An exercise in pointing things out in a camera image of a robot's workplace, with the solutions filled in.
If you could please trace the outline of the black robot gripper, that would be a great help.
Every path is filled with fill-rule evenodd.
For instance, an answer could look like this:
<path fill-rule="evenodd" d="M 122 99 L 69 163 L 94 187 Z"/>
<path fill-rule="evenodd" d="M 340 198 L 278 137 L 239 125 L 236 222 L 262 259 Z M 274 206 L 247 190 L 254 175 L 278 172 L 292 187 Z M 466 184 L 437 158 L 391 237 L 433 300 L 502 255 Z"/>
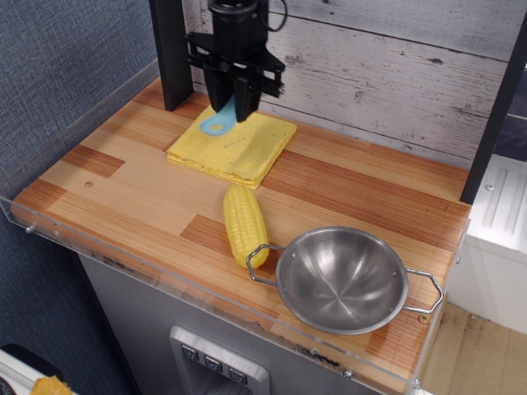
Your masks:
<path fill-rule="evenodd" d="M 261 93 L 279 97 L 285 65 L 267 49 L 267 3 L 209 3 L 212 32 L 189 32 L 189 62 L 203 70 L 212 108 L 219 112 L 235 98 L 236 120 L 259 107 Z"/>

